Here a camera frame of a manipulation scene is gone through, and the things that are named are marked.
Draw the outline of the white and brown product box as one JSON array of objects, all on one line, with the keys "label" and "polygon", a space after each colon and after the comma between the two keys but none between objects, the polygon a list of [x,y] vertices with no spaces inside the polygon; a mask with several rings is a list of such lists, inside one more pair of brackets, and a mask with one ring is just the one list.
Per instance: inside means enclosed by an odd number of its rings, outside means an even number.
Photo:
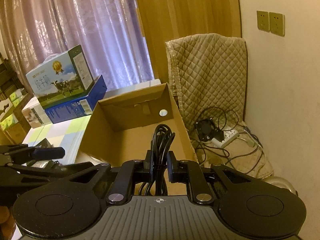
[{"label": "white and brown product box", "polygon": [[32,128],[51,124],[51,120],[40,105],[37,97],[33,97],[22,109],[22,114]]}]

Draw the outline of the black shaver box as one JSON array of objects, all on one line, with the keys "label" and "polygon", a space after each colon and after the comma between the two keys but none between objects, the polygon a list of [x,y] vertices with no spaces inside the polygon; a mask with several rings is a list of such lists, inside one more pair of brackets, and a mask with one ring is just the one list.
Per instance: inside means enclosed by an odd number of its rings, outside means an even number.
[{"label": "black shaver box", "polygon": [[48,141],[47,138],[41,140],[38,144],[35,145],[36,148],[52,148],[52,144]]}]

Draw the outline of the beige wall socket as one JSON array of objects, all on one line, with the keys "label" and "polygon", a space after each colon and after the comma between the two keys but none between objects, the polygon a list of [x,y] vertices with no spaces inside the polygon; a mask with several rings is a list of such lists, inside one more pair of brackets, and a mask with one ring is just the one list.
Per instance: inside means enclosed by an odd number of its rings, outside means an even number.
[{"label": "beige wall socket", "polygon": [[270,32],[269,12],[257,10],[257,26],[261,31]]},{"label": "beige wall socket", "polygon": [[269,12],[270,32],[281,37],[285,36],[285,15]]}]

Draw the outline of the large open cardboard box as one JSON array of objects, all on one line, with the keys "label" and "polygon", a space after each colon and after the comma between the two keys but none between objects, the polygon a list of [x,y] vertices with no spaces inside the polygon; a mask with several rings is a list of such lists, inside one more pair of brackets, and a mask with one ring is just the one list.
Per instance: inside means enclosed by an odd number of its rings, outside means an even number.
[{"label": "large open cardboard box", "polygon": [[166,124],[176,134],[171,151],[178,160],[196,160],[177,103],[167,84],[100,100],[82,137],[77,159],[91,156],[113,167],[144,159],[156,127]]}]

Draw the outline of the blue flat product box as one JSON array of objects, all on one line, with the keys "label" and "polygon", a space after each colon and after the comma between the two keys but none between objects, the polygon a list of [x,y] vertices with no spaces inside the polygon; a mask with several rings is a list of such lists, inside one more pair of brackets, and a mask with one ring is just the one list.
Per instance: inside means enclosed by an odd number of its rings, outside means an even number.
[{"label": "blue flat product box", "polygon": [[91,115],[99,100],[107,91],[103,76],[95,79],[94,85],[86,96],[82,96],[59,105],[45,109],[45,113],[53,124]]}]

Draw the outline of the beige quilted cover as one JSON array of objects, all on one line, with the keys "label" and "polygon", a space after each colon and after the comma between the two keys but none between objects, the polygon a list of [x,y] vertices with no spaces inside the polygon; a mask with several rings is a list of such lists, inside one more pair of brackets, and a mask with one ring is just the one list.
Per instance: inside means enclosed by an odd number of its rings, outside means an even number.
[{"label": "beige quilted cover", "polygon": [[243,120],[247,47],[240,37],[195,34],[167,41],[168,84],[187,130],[197,120],[235,111]]}]

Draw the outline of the white power strip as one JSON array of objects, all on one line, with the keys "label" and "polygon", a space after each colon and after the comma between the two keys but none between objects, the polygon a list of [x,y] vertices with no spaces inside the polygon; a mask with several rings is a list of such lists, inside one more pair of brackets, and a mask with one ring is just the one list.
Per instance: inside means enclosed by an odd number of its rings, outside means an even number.
[{"label": "white power strip", "polygon": [[222,141],[218,141],[217,139],[213,138],[212,143],[215,147],[218,148],[225,148],[231,142],[233,142],[239,135],[239,132],[235,129],[230,131],[224,131],[224,138]]}]

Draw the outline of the beige wall socket left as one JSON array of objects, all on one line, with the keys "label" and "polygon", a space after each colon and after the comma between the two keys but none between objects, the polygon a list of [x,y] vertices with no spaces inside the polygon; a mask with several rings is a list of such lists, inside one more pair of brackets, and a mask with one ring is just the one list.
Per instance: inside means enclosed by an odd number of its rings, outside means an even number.
[{"label": "beige wall socket left", "polygon": [[261,31],[270,32],[269,12],[257,10],[257,26]]}]

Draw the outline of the purple sheer curtain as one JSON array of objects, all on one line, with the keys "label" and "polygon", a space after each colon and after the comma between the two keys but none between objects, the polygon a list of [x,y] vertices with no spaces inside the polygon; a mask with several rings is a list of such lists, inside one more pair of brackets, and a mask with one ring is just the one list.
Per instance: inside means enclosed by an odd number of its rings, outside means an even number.
[{"label": "purple sheer curtain", "polygon": [[76,45],[109,89],[154,78],[136,0],[1,0],[1,36],[25,87],[29,71]]}]

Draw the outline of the beige wall socket right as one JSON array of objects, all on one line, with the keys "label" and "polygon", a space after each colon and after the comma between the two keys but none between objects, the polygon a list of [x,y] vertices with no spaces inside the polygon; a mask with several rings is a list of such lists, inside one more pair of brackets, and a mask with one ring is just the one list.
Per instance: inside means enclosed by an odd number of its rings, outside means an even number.
[{"label": "beige wall socket right", "polygon": [[281,37],[285,36],[285,15],[269,12],[270,32]]}]

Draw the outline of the cardboard box with green tissues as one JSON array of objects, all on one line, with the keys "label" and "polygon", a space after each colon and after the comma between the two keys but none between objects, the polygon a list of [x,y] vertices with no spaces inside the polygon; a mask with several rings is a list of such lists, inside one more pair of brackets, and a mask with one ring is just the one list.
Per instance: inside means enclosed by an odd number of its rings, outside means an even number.
[{"label": "cardboard box with green tissues", "polygon": [[22,143],[31,129],[22,113],[31,98],[31,94],[20,88],[1,101],[1,131],[12,144]]}]

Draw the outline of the brown curtain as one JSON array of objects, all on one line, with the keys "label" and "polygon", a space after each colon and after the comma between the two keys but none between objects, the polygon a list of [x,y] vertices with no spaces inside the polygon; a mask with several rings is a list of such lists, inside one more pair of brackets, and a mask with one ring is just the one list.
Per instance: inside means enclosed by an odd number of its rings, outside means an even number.
[{"label": "brown curtain", "polygon": [[193,34],[241,37],[239,0],[136,0],[154,77],[168,81],[165,42]]}]

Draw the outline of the plaid bed sheet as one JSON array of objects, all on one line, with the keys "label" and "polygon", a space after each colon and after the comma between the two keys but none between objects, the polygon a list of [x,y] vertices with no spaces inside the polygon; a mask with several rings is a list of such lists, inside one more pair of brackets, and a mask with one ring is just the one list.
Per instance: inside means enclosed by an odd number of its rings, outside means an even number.
[{"label": "plaid bed sheet", "polygon": [[99,159],[78,153],[80,142],[84,135],[90,116],[67,120],[57,124],[47,124],[38,128],[31,128],[24,137],[23,143],[35,146],[43,139],[47,139],[54,147],[65,149],[64,158],[59,162],[62,164],[73,164],[90,161],[93,164],[101,163]]}]

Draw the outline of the milk carton box with cow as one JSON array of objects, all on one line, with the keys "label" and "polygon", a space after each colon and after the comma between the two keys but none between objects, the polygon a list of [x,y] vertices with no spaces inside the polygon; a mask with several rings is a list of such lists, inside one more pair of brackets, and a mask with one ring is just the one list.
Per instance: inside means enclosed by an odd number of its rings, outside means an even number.
[{"label": "milk carton box with cow", "polygon": [[94,85],[81,45],[51,56],[26,78],[44,109],[87,95]]}]

